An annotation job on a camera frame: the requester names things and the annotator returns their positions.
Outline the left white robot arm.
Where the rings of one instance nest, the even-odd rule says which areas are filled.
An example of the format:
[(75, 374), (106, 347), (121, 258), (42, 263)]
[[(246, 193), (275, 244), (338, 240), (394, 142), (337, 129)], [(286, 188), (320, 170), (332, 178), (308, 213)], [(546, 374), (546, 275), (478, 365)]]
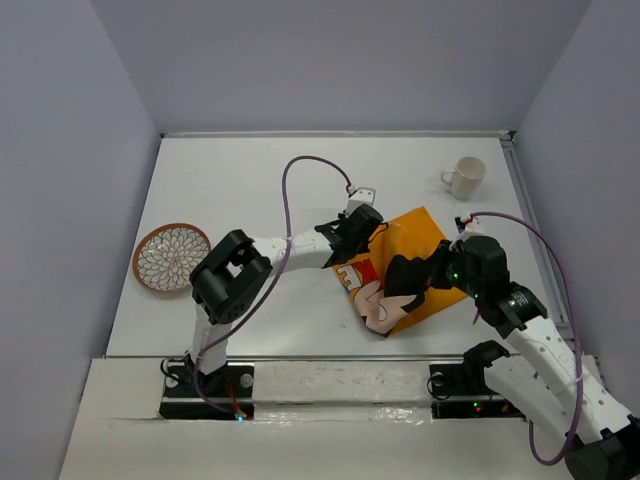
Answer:
[(221, 383), (232, 324), (264, 301), (261, 291), (274, 289), (274, 277), (302, 269), (326, 269), (366, 253), (383, 217), (361, 204), (335, 221), (293, 237), (251, 238), (243, 230), (229, 232), (195, 267), (189, 281), (196, 324), (188, 351), (186, 381), (209, 395)]

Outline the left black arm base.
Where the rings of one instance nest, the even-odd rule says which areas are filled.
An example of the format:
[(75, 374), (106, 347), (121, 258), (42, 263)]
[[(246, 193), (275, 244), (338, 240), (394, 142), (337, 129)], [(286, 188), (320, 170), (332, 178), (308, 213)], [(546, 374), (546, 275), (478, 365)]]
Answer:
[(159, 416), (166, 420), (214, 420), (244, 422), (254, 417), (255, 365), (230, 362), (214, 373), (198, 375), (202, 398), (193, 379), (189, 356), (165, 358)]

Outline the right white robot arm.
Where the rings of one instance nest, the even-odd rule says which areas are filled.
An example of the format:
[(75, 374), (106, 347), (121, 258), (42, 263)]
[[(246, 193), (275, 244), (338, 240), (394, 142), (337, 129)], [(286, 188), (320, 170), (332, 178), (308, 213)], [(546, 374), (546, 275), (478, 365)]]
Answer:
[(456, 288), (505, 341), (468, 350), (460, 368), (470, 391), (504, 397), (548, 437), (563, 444), (575, 479), (632, 479), (639, 474), (639, 419), (579, 366), (531, 290), (510, 278), (506, 253), (488, 236), (443, 240), (427, 258), (396, 255), (385, 273), (388, 297), (408, 295), (412, 311), (429, 290)]

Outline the yellow cartoon cloth napkin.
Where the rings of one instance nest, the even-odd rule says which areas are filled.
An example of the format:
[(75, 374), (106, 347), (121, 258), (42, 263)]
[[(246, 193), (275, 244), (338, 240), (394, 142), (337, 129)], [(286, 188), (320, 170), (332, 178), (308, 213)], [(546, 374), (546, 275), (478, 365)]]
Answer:
[(428, 286), (433, 254), (444, 234), (418, 207), (379, 227), (369, 251), (333, 268), (365, 327), (388, 337), (466, 298), (453, 288)]

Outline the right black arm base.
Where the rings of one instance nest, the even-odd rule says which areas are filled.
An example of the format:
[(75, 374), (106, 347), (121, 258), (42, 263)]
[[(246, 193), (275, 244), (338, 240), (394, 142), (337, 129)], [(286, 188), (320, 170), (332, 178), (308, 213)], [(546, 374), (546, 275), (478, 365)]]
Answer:
[(482, 342), (467, 350), (458, 363), (429, 366), (426, 388), (435, 419), (520, 418), (524, 415), (505, 397), (489, 389), (485, 370), (509, 351), (496, 341)]

